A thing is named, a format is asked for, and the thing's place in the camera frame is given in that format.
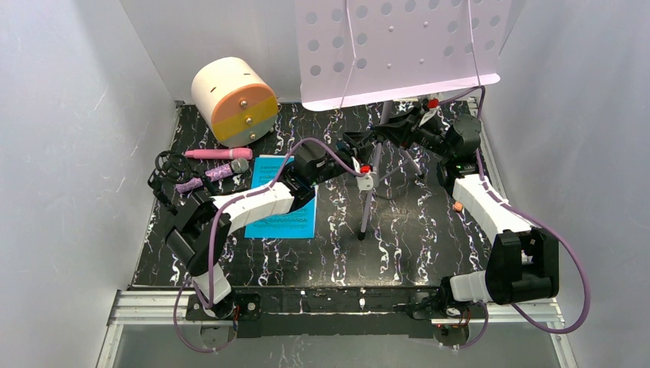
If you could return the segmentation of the black tripod microphone stand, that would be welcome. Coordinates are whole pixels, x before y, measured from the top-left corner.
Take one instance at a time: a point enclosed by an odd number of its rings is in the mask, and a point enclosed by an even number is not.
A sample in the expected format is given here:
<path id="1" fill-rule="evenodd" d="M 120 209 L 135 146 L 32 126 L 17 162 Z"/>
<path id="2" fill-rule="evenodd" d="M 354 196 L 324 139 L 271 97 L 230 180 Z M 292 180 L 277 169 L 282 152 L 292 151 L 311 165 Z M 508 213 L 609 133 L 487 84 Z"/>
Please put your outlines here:
<path id="1" fill-rule="evenodd" d="M 171 199 L 163 190 L 164 182 L 177 185 L 186 184 L 191 179 L 199 179 L 210 194 L 217 194 L 216 188 L 207 174 L 196 169 L 181 153 L 172 150 L 162 151 L 155 158 L 154 166 L 154 170 L 147 179 L 147 184 L 155 198 L 164 206 L 172 205 Z"/>

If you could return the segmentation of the lilac music stand tripod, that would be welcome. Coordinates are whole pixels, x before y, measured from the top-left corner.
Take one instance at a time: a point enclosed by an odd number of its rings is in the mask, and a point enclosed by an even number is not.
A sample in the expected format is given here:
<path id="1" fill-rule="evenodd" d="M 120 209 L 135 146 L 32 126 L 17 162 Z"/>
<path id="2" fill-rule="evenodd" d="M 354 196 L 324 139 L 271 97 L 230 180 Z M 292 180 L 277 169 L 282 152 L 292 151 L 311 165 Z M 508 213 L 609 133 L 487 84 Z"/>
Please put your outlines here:
<path id="1" fill-rule="evenodd" d="M 484 90 L 499 81 L 497 48 L 509 6 L 507 1 L 299 1 L 301 102 L 312 111 L 380 102 L 379 125 L 425 113 L 435 93 Z M 369 162 L 377 172 L 388 140 L 375 136 Z"/>

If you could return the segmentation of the blue sheet music page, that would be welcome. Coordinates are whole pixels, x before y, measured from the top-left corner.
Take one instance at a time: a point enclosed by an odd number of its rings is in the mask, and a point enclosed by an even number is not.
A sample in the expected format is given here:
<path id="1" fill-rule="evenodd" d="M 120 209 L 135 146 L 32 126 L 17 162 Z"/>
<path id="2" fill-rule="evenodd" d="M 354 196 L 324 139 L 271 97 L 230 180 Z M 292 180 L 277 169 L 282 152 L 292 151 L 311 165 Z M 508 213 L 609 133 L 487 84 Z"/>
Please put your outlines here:
<path id="1" fill-rule="evenodd" d="M 283 156 L 260 155 L 254 159 L 251 187 L 270 182 L 280 169 Z M 245 228 L 246 238 L 311 239 L 315 236 L 317 189 L 304 207 L 284 215 L 256 221 Z"/>

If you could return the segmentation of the pink microphone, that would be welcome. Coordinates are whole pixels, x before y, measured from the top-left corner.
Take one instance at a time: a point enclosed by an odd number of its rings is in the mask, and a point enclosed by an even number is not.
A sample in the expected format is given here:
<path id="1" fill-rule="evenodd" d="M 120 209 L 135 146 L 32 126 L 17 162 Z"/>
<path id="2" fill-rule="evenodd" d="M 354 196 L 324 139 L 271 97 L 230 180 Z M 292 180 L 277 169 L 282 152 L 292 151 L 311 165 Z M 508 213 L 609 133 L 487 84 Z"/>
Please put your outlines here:
<path id="1" fill-rule="evenodd" d="M 249 148 L 231 148 L 231 149 L 191 149 L 184 152 L 184 156 L 190 159 L 246 159 L 253 158 L 253 152 Z"/>

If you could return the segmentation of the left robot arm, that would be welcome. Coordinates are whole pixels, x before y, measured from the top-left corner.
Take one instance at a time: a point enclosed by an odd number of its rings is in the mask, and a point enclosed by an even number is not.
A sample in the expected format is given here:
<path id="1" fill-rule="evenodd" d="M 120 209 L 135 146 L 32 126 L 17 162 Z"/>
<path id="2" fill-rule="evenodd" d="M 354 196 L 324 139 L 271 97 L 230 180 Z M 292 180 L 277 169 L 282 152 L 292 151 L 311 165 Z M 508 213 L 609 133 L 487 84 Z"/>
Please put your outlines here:
<path id="1" fill-rule="evenodd" d="M 189 273 L 200 306 L 211 309 L 231 293 L 218 260 L 233 232 L 302 209 L 315 197 L 317 185 L 344 173 L 368 178 L 369 172 L 363 166 L 375 138 L 370 131 L 344 133 L 335 148 L 315 138 L 304 138 L 292 146 L 270 182 L 230 195 L 192 195 L 180 206 L 166 196 L 160 181 L 190 180 L 198 177 L 198 172 L 187 159 L 178 156 L 157 166 L 149 185 L 156 199 L 172 214 L 166 223 L 165 244 Z"/>

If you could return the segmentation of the silver mesh studio microphone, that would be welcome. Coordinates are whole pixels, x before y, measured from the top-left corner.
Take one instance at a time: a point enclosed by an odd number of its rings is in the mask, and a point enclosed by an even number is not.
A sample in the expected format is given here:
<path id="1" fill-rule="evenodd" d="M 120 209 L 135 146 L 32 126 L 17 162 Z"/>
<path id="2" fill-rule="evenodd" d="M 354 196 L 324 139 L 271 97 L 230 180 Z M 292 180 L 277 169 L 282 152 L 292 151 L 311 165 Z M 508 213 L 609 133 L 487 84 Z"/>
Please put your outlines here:
<path id="1" fill-rule="evenodd" d="M 230 163 L 215 167 L 205 172 L 210 182 L 216 182 L 231 176 L 245 173 L 249 169 L 249 161 L 243 158 L 234 159 Z M 190 192 L 194 189 L 203 187 L 203 181 L 200 178 L 194 178 L 186 183 L 176 184 L 175 190 L 179 193 Z"/>

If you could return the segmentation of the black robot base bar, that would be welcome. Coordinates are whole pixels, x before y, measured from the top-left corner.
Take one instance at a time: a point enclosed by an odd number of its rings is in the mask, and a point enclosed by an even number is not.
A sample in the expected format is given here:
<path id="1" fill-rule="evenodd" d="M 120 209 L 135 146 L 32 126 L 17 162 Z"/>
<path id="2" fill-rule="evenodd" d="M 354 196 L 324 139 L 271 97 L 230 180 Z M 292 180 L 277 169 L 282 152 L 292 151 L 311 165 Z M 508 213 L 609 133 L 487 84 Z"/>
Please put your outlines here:
<path id="1" fill-rule="evenodd" d="M 182 320 L 236 327 L 240 338 L 406 335 L 465 343 L 470 315 L 435 309 L 434 292 L 432 287 L 234 287 L 208 310 L 190 294 Z"/>

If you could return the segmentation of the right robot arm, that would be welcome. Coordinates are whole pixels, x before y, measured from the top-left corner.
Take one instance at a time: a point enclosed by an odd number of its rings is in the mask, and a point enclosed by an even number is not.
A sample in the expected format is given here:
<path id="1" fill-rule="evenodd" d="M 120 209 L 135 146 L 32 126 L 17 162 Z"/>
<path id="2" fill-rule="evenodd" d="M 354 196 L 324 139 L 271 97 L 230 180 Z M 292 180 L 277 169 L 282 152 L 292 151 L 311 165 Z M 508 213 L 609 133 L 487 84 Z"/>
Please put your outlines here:
<path id="1" fill-rule="evenodd" d="M 463 113 L 443 127 L 429 113 L 407 113 L 375 127 L 377 135 L 403 148 L 413 144 L 440 156 L 440 186 L 478 223 L 491 244 L 483 271 L 442 279 L 435 306 L 470 302 L 499 305 L 551 298 L 559 291 L 559 241 L 506 209 L 476 162 L 481 122 Z"/>

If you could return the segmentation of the round pastel drawer cabinet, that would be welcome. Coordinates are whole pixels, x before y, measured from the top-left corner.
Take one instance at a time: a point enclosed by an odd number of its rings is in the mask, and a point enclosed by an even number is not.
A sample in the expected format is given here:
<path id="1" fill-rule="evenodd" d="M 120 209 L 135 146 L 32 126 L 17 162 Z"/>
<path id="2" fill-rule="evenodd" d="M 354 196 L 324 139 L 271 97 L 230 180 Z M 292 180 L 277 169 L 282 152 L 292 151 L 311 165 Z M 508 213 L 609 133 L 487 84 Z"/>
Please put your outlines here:
<path id="1" fill-rule="evenodd" d="M 201 68 L 191 96 L 216 140 L 228 148 L 259 140 L 277 121 L 274 91 L 239 57 L 223 57 Z"/>

